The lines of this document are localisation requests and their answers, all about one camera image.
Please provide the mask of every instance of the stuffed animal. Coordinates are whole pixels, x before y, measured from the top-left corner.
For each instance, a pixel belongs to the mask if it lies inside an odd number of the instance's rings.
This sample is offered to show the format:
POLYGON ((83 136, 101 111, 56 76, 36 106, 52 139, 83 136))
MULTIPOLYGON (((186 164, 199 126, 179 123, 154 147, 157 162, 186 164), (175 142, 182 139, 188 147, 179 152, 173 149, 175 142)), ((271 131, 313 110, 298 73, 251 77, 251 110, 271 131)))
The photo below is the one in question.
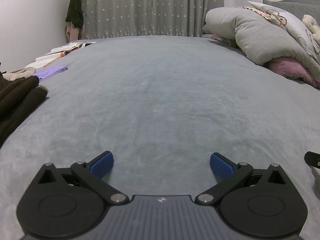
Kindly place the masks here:
POLYGON ((311 31, 313 38, 320 45, 320 27, 317 21, 308 14, 305 14, 302 19, 303 24, 311 31))

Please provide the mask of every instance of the purple cloth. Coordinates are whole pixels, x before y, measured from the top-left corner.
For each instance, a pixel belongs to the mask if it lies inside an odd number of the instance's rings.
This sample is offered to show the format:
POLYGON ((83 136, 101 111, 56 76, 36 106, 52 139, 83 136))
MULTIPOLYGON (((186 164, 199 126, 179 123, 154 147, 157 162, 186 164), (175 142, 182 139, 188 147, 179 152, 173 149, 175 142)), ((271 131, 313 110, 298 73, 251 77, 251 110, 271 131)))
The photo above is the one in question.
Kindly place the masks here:
POLYGON ((33 76, 37 76, 39 78, 39 82, 49 78, 55 74, 66 71, 68 68, 65 66, 56 66, 56 67, 46 67, 45 69, 36 72, 33 76))

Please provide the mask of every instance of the curtain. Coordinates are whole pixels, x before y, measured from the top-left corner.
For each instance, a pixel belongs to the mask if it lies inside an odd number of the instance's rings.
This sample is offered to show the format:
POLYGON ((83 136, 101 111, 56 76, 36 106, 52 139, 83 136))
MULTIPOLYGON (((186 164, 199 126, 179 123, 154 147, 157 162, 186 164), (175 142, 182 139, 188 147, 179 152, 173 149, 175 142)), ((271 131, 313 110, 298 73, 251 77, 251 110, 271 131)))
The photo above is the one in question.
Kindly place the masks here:
POLYGON ((224 0, 82 0, 87 39, 201 36, 205 15, 224 0))

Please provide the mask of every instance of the gray bedsheet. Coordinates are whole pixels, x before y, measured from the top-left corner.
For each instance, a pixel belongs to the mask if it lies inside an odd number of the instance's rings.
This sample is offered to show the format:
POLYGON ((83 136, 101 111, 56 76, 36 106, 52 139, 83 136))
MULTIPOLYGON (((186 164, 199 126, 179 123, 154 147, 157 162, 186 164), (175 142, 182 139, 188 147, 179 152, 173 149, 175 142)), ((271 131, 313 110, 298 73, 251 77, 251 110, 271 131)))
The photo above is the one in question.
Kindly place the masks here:
POLYGON ((320 235, 320 175, 304 154, 320 151, 320 91, 257 66, 205 38, 100 40, 53 63, 48 99, 0 149, 0 239, 22 236, 16 205, 43 163, 115 164, 105 180, 132 194, 191 194, 217 181, 218 151, 255 168, 279 163, 307 203, 301 235, 320 235))

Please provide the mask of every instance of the dark green jacket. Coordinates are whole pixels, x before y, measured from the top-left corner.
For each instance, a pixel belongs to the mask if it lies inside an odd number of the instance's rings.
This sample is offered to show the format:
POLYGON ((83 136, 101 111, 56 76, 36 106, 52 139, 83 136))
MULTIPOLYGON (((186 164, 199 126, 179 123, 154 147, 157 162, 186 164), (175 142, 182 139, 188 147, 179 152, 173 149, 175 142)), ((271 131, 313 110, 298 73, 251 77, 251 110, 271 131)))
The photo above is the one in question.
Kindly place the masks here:
POLYGON ((66 22, 72 22, 77 28, 83 27, 82 0, 70 0, 66 22))

